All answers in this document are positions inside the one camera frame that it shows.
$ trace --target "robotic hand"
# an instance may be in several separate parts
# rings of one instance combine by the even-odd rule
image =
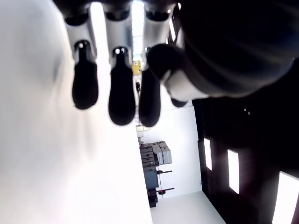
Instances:
[[[54,0],[76,62],[72,93],[79,109],[93,106],[99,93],[91,1]],[[97,1],[104,9],[112,67],[109,114],[115,124],[126,125],[135,114],[131,0]],[[160,84],[181,107],[189,99],[246,96],[285,75],[299,56],[299,3],[279,2],[185,0],[178,13],[179,48],[165,44],[175,0],[144,0],[143,125],[159,119]]]

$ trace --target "black panel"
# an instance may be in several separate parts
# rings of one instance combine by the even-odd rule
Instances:
[[[203,191],[227,224],[272,223],[279,172],[299,177],[298,75],[296,61],[284,78],[251,96],[193,101]],[[211,141],[212,171],[205,165],[203,136]],[[228,149],[239,154],[239,195],[228,183]]]

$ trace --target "black fingertip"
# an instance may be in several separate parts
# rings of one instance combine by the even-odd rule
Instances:
[[[146,59],[151,71],[160,80],[168,70],[180,68],[182,50],[169,44],[158,44],[148,49]]]
[[[178,100],[173,99],[173,98],[171,98],[171,102],[175,107],[183,107],[188,103],[188,101],[178,101]]]
[[[160,118],[160,83],[150,70],[142,72],[139,119],[146,127],[153,127]]]
[[[109,115],[116,125],[127,125],[135,116],[135,97],[133,72],[125,63],[126,54],[116,56],[117,63],[111,70],[111,90],[109,96]]]
[[[99,96],[97,65],[80,60],[75,66],[72,97],[75,107],[85,110],[96,104]]]

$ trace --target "fluorescent light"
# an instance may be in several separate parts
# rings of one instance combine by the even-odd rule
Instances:
[[[174,32],[172,19],[170,19],[170,21],[169,21],[169,26],[170,26],[171,38],[172,38],[172,41],[174,41],[176,39],[176,33]]]
[[[142,1],[133,1],[131,7],[132,13],[132,34],[134,36],[143,35],[144,24],[144,3]]]
[[[299,179],[279,173],[278,193],[273,224],[291,224],[299,193]]]
[[[239,194],[239,154],[232,150],[228,150],[228,174],[230,188]]]
[[[205,155],[206,155],[206,167],[212,170],[212,155],[211,145],[209,139],[204,139]]]

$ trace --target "white partition wall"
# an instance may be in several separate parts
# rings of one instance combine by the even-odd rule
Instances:
[[[160,187],[175,189],[163,197],[201,191],[198,134],[192,103],[190,101],[185,107],[176,108],[165,88],[161,87],[161,108],[160,120],[156,126],[144,132],[142,141],[165,141],[171,150],[172,164],[159,166],[159,169],[173,172],[160,175]]]
[[[53,2],[0,2],[2,224],[152,223],[135,125],[115,126],[108,116],[105,23],[100,4],[92,10],[100,95],[79,111]]]

